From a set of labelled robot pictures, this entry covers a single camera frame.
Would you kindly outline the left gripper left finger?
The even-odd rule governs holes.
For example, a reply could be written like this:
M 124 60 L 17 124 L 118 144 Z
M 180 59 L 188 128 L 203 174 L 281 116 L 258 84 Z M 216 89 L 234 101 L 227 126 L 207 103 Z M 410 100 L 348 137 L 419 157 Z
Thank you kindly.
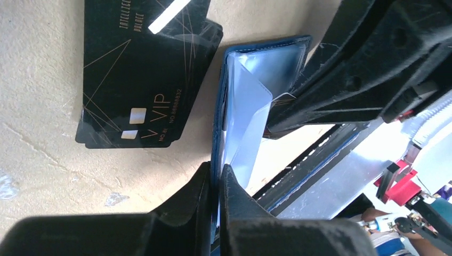
M 28 217 L 1 241 L 1 255 L 209 255 L 210 164 L 148 213 Z

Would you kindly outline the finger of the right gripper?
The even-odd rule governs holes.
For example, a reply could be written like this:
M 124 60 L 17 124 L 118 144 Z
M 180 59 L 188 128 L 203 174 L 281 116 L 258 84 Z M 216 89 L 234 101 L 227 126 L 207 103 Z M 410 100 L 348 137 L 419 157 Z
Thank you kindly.
M 451 1 L 374 2 L 333 65 L 270 119 L 271 132 L 390 123 L 451 91 Z
M 374 5 L 374 1 L 342 1 L 316 50 L 299 73 L 292 95 L 301 95 L 334 63 L 346 43 L 358 30 Z

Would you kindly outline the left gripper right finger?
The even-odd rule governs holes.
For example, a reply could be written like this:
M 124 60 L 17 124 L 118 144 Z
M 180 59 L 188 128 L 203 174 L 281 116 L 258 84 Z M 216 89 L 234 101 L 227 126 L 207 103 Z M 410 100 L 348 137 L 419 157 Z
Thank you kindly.
M 272 216 L 226 164 L 219 182 L 221 255 L 376 255 L 362 228 L 346 219 L 284 220 Z

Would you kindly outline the blue leather card holder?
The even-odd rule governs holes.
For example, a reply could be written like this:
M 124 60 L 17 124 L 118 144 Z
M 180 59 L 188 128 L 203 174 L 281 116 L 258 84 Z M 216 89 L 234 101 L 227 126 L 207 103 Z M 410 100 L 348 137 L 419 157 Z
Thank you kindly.
M 272 102 L 295 86 L 311 42 L 302 35 L 226 49 L 213 121 L 212 185 L 226 164 L 248 186 Z

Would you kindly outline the black credit card stack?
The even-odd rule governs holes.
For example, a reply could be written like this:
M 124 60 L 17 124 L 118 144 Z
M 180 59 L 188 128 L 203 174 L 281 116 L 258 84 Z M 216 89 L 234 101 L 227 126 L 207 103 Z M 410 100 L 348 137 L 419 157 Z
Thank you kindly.
M 178 140 L 223 36 L 210 1 L 85 1 L 82 112 L 89 149 Z

